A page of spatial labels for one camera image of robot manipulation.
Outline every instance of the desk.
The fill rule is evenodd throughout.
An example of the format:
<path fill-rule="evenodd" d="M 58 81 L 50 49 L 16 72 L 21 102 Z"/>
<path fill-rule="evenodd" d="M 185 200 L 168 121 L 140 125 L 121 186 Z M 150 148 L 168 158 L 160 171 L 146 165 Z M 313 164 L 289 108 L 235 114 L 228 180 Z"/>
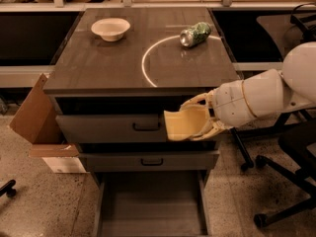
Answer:
<path fill-rule="evenodd" d="M 90 30 L 107 17 L 131 24 L 118 42 Z M 212 24 L 211 36 L 194 48 L 181 46 L 180 31 L 201 21 Z M 236 79 L 204 8 L 87 9 L 43 89 L 100 185 L 96 236 L 210 234 L 203 185 L 220 136 L 167 141 L 163 111 Z"/>

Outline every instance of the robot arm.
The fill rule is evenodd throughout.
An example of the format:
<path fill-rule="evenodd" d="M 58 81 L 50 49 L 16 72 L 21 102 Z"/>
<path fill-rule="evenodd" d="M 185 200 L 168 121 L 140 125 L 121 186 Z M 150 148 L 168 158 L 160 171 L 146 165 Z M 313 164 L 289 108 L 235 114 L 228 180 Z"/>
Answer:
<path fill-rule="evenodd" d="M 184 102 L 180 111 L 201 101 L 213 109 L 214 117 L 191 140 L 207 139 L 269 114 L 315 107 L 316 42 L 293 49 L 286 56 L 281 72 L 271 69 L 246 80 L 222 84 Z"/>

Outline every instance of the drawer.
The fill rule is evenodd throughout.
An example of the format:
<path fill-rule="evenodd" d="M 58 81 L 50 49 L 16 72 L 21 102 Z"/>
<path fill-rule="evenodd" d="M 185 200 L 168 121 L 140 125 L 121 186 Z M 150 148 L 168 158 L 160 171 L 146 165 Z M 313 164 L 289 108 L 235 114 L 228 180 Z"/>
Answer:
<path fill-rule="evenodd" d="M 198 171 L 103 174 L 94 235 L 210 236 Z"/>
<path fill-rule="evenodd" d="M 166 141 L 158 115 L 58 116 L 57 123 L 69 143 Z"/>
<path fill-rule="evenodd" d="M 209 88 L 148 88 L 119 89 L 117 93 L 99 97 L 57 97 L 58 108 L 64 115 L 140 115 L 176 112 L 179 106 Z"/>
<path fill-rule="evenodd" d="M 210 170 L 215 167 L 218 156 L 217 150 L 94 154 L 87 156 L 86 171 Z"/>

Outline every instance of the box flap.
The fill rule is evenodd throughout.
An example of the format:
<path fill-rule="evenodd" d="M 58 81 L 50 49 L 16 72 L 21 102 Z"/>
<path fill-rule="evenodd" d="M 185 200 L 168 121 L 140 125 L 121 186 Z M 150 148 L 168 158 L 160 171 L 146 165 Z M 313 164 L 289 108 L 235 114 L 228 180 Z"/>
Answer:
<path fill-rule="evenodd" d="M 72 144 L 38 144 L 33 145 L 30 157 L 76 157 L 79 152 Z"/>
<path fill-rule="evenodd" d="M 60 144 L 62 140 L 62 132 L 55 120 L 56 112 L 42 90 L 46 81 L 42 74 L 9 125 L 32 144 Z"/>

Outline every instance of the speckled floor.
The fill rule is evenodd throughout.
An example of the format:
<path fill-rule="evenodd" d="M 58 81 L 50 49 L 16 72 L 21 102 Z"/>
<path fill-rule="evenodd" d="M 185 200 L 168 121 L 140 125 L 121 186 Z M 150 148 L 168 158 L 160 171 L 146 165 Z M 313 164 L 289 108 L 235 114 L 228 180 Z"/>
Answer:
<path fill-rule="evenodd" d="M 17 108 L 0 116 L 0 186 L 15 179 L 17 195 L 0 197 L 0 237 L 91 236 L 98 188 L 90 174 L 53 174 L 37 158 L 29 158 L 30 143 L 8 124 Z M 251 126 L 274 119 L 258 120 Z M 289 169 L 296 165 L 277 146 L 275 137 L 245 141 L 252 158 L 263 154 Z M 232 139 L 221 154 L 205 188 L 212 236 L 313 236 L 316 210 L 301 212 L 259 230 L 257 212 L 275 211 L 306 194 L 269 167 L 243 173 L 242 156 Z"/>

